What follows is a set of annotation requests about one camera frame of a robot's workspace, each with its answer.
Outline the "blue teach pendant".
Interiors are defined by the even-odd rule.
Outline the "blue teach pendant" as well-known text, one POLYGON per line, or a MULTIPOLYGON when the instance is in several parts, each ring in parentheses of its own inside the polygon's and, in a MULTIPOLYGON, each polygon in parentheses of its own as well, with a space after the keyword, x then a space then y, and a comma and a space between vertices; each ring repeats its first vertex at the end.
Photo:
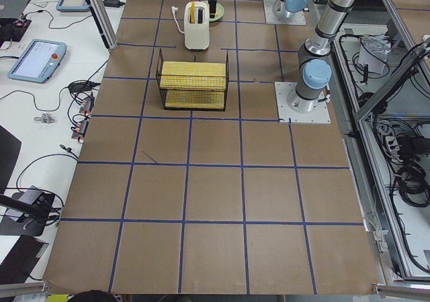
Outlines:
POLYGON ((63 42, 33 39, 17 59, 7 77, 17 81, 45 83, 67 52, 63 42))
POLYGON ((59 12, 88 12, 86 0, 58 0, 56 10, 59 12))

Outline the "bread slice in toaster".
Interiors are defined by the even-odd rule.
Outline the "bread slice in toaster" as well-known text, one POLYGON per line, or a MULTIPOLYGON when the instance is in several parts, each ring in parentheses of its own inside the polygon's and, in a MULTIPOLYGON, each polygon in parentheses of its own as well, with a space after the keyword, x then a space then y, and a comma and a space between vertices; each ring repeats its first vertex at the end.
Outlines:
POLYGON ((191 7, 189 9, 189 22, 190 24, 195 24, 196 22, 196 4, 194 1, 191 2, 191 7))

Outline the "black power adapter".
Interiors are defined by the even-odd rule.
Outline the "black power adapter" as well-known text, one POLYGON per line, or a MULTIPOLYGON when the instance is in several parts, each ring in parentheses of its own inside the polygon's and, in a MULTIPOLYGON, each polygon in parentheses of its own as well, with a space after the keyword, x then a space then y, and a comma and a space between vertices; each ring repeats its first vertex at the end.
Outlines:
POLYGON ((120 1, 120 0, 103 0, 103 5, 105 7, 115 7, 115 8, 119 8, 123 5, 125 5, 125 2, 120 1))

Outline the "near blue teach pendant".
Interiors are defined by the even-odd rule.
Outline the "near blue teach pendant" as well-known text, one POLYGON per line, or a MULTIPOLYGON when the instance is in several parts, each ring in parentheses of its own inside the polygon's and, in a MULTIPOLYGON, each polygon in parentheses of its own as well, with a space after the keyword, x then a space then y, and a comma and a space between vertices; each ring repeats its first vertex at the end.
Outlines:
POLYGON ((17 81, 45 83, 67 52, 63 42, 33 39, 17 59, 7 77, 17 81))

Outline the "far blue teach pendant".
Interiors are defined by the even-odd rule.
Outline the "far blue teach pendant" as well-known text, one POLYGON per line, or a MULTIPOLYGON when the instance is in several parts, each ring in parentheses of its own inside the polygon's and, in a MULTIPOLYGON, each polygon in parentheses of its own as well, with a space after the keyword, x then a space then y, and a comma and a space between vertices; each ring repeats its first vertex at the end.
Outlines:
POLYGON ((56 10, 59 12, 88 12, 86 0, 58 0, 56 10))

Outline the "white two-slot toaster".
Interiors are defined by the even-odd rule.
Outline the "white two-slot toaster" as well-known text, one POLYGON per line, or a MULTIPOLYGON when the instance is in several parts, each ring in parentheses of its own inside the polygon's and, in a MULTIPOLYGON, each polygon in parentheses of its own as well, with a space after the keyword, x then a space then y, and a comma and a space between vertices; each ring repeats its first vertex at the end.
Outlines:
POLYGON ((205 2, 194 1, 196 4, 196 22, 190 24, 189 9, 191 2, 187 3, 184 11, 184 43, 188 50, 206 50, 210 44, 209 7, 205 2))

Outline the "light green plate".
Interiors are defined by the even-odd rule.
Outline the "light green plate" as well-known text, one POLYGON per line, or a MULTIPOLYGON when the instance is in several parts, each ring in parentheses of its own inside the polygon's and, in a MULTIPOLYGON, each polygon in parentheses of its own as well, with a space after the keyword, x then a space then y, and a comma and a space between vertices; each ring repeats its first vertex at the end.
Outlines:
POLYGON ((213 23, 215 21, 219 21, 224 16, 224 7, 220 4, 216 4, 216 12, 214 17, 209 17, 209 22, 213 23))

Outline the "aluminium frame post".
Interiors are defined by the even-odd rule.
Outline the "aluminium frame post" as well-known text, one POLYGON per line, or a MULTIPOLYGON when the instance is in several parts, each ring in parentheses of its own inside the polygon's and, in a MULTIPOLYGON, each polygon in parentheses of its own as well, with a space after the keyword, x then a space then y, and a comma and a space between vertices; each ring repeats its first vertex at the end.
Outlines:
POLYGON ((108 17, 102 0, 85 0, 94 18, 97 30, 101 36, 104 46, 109 50, 118 47, 118 39, 108 17))

